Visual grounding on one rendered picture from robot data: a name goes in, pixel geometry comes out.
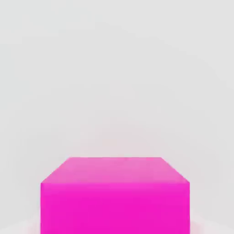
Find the small magenta cube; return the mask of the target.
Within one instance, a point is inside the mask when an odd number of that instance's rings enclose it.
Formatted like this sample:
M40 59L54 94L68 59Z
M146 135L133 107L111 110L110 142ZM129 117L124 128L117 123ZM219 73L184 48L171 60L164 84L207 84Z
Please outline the small magenta cube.
M41 183L40 234L190 234L190 183L160 157L71 157Z

